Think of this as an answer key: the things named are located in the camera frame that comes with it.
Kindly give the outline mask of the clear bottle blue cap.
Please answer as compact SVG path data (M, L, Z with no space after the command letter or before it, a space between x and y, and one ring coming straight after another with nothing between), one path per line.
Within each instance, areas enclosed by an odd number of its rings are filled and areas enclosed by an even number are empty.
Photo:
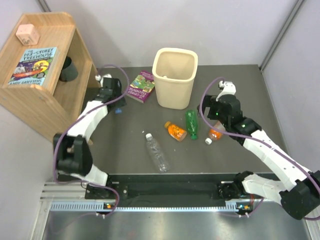
M121 113L122 113L122 109L121 109L121 108L117 108L117 109L115 110L115 113L116 113L116 114L121 114Z

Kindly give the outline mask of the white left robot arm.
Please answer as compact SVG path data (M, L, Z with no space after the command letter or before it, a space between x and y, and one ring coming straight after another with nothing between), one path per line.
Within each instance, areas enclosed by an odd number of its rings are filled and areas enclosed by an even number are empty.
M113 194L114 187L107 182L108 174L94 165L89 140L100 121L111 110L125 106L126 101L118 78L107 74L100 78L99 83L97 95L87 102L71 128L53 137L53 169L55 174L69 175L97 185L97 194L106 199Z

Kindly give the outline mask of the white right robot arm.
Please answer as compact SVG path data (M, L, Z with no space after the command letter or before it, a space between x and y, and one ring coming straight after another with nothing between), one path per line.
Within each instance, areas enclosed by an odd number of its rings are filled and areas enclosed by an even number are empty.
M279 204L296 220L311 220L308 215L320 206L320 172L302 166L275 144L253 119L245 117L240 101L233 94L201 97L198 114L206 122L219 121L228 135L253 153L277 177L271 180L250 171L235 175L232 190L239 198L249 194Z

